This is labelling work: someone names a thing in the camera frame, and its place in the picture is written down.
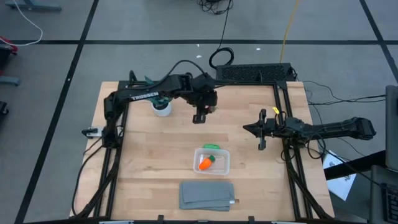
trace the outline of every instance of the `white paper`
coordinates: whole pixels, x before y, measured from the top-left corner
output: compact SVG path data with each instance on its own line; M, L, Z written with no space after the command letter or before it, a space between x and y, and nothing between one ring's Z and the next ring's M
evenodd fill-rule
M342 162L340 160L338 160L337 158L335 158L334 156L327 154L326 158L323 160L323 169L326 169L326 168L329 168L331 166L335 166L338 164L342 164ZM349 190L351 190L351 186L354 183L355 176L356 176L356 174L351 174L351 175L348 175L345 177L328 180L327 181L328 188L332 193L337 195L337 197L339 197L345 201L347 199Z

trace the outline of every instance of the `clear plastic container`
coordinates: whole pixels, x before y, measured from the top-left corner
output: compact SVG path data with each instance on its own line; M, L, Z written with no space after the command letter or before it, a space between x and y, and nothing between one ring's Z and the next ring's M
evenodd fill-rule
M200 170L200 163L211 155L213 155L216 160L206 170ZM222 149L200 148L195 150L195 156L193 157L193 171L199 174L228 175L229 152Z

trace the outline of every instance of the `wooden tabletop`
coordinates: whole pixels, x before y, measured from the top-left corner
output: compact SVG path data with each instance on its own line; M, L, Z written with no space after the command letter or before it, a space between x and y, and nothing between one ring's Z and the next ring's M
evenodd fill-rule
M117 86L117 82L102 83L93 126L105 125L103 99ZM290 82L288 88L293 115L312 123L303 84ZM282 141L266 138L266 149L258 151L258 140L242 128L256 122L262 108L267 110L268 117L274 117L272 87L225 86L217 92L218 109L206 117L205 124L192 124L195 109L182 99L172 101L172 113L164 118L156 117L148 101L130 104L112 219L156 220L158 215L164 215L165 220L248 220L248 216L257 221L294 220L286 166L280 158ZM204 144L217 144L229 151L229 175L193 171L194 152ZM104 152L103 149L93 156L81 174L75 200L77 211L82 210L98 188ZM302 149L302 161L309 191L334 216L321 160L311 159ZM183 180L231 182L239 202L229 212L181 210L178 191ZM302 196L297 192L304 217ZM106 192L102 215L107 199Z

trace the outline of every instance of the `folded cloth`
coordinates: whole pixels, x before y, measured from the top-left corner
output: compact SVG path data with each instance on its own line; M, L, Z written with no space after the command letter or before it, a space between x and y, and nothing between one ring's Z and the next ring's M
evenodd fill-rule
M186 181L180 184L181 209L229 211L234 200L233 184L228 182Z

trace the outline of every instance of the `orange carrot toy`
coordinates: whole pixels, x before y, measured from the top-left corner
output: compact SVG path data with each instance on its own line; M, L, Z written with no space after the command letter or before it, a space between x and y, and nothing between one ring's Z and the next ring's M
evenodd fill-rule
M213 163L214 161L216 161L216 158L214 158L214 156L209 156L200 163L199 169L205 170L209 168L211 166L211 163Z

